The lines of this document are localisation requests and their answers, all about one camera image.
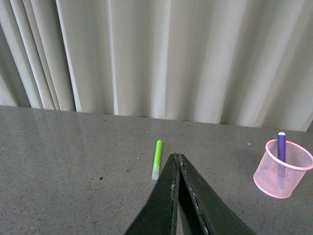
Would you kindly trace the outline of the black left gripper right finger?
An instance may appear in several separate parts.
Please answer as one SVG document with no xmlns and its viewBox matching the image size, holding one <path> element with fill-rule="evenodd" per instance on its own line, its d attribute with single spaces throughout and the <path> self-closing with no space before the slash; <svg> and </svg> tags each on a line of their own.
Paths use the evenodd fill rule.
<svg viewBox="0 0 313 235">
<path fill-rule="evenodd" d="M 190 161 L 178 154 L 179 209 L 185 235 L 254 235 Z"/>
</svg>

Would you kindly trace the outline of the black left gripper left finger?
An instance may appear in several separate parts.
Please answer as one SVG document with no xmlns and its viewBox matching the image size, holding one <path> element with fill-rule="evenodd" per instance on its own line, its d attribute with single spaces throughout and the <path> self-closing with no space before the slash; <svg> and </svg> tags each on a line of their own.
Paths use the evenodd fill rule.
<svg viewBox="0 0 313 235">
<path fill-rule="evenodd" d="M 175 235 L 177 232 L 180 166 L 171 154 L 140 213 L 126 230 L 127 235 Z"/>
</svg>

